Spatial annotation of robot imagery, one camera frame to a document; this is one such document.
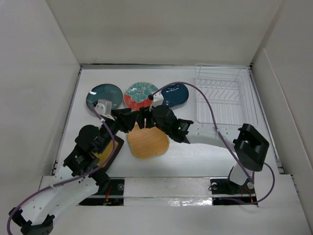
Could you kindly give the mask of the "orange woven square plate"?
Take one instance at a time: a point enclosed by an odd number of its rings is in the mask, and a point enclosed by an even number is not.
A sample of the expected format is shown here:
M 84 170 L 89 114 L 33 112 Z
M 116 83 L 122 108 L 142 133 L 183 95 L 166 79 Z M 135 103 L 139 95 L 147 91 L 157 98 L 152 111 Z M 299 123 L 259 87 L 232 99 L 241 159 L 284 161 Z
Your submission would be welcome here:
M 127 140 L 132 154 L 142 160 L 165 153 L 170 145 L 167 135 L 156 127 L 140 129 L 136 125 Z

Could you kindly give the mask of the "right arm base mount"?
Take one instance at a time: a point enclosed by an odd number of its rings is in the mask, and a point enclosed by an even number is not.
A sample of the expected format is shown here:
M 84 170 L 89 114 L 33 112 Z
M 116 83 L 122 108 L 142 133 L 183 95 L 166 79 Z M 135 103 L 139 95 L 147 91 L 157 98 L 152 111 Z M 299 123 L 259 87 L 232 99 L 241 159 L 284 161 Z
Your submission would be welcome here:
M 208 188 L 214 206 L 250 204 L 257 201 L 254 184 L 249 180 L 239 186 L 226 178 L 211 178 Z

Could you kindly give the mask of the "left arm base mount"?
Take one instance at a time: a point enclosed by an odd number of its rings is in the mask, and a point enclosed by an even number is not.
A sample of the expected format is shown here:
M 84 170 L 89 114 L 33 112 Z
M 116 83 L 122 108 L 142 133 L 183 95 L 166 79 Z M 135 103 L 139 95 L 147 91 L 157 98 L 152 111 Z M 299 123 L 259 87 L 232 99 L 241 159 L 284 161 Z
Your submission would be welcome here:
M 80 206 L 123 206 L 124 178 L 112 178 L 104 192 L 97 192 L 79 203 Z

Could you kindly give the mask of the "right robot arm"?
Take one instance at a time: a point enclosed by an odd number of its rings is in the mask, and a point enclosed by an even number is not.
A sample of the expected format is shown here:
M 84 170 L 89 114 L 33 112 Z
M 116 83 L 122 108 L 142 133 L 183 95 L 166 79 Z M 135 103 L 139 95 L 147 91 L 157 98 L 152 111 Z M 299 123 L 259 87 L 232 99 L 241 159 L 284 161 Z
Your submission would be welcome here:
M 226 180 L 230 192 L 238 192 L 247 183 L 254 183 L 255 172 L 263 169 L 269 142 L 251 124 L 237 130 L 205 127 L 191 120 L 177 118 L 167 106 L 140 108 L 140 128 L 156 127 L 178 143 L 208 144 L 227 149 L 236 161 Z

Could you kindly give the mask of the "teal round glass plate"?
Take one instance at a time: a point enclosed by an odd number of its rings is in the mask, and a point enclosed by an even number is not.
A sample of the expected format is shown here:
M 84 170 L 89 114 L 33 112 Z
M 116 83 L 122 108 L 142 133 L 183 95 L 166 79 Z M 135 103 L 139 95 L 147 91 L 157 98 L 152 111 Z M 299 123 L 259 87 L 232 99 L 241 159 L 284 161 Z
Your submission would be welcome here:
M 117 109 L 123 101 L 121 89 L 113 84 L 100 84 L 92 88 L 87 97 L 86 105 L 92 111 L 93 104 L 99 99 L 105 99 L 112 102 L 112 109 Z

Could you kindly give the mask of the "black yellow square plate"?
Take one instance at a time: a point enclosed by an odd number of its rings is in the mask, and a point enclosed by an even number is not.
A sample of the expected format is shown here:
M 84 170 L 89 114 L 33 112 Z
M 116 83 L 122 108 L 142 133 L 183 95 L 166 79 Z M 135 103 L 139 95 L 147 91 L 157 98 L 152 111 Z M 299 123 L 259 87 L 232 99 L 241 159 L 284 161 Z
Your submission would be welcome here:
M 113 142 L 112 141 L 108 144 L 106 149 L 101 154 L 97 154 L 97 153 L 93 152 L 93 155 L 99 159 L 99 162 L 97 163 L 97 165 L 94 168 L 97 168 L 101 164 L 103 164 L 103 162 L 106 162 L 106 164 L 103 165 L 102 168 L 105 171 L 107 171 L 110 168 L 110 166 L 112 165 L 112 163 L 114 162 L 118 153 L 120 152 L 123 144 L 124 144 L 124 140 L 118 136 L 115 136 L 115 151 L 111 157 L 110 157 L 110 154 L 113 150 Z

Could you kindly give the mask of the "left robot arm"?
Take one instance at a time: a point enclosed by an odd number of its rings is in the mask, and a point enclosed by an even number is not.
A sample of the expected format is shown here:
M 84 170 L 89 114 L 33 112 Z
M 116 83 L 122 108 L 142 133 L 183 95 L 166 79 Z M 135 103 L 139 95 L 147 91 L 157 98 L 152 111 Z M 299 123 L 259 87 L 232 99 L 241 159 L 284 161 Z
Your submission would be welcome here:
M 100 116 L 101 125 L 83 126 L 75 139 L 71 153 L 58 163 L 50 184 L 25 198 L 9 212 L 6 224 L 19 226 L 23 235 L 48 235 L 57 219 L 68 209 L 89 196 L 104 194 L 109 189 L 106 171 L 117 150 L 115 136 L 130 132 L 136 123 L 143 127 L 139 111 L 130 108 L 113 110 L 108 117 Z

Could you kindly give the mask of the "red teal floral plate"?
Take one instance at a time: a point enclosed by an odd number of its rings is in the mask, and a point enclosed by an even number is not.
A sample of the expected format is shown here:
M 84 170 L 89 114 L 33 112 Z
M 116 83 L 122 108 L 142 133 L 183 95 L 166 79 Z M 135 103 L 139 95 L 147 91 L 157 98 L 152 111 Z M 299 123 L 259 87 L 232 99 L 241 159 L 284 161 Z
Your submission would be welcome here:
M 149 107 L 152 104 L 148 96 L 157 90 L 158 88 L 151 83 L 136 82 L 124 92 L 124 103 L 133 111 L 139 111 L 140 108 Z

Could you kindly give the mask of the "dark blue leaf plate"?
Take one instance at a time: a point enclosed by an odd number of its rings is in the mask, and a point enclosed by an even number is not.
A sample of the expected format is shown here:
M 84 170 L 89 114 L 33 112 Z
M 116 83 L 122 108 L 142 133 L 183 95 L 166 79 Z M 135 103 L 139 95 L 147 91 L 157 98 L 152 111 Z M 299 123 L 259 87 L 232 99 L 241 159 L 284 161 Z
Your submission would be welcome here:
M 189 91 L 184 84 L 174 84 L 161 91 L 163 105 L 172 108 L 184 104 L 189 98 Z

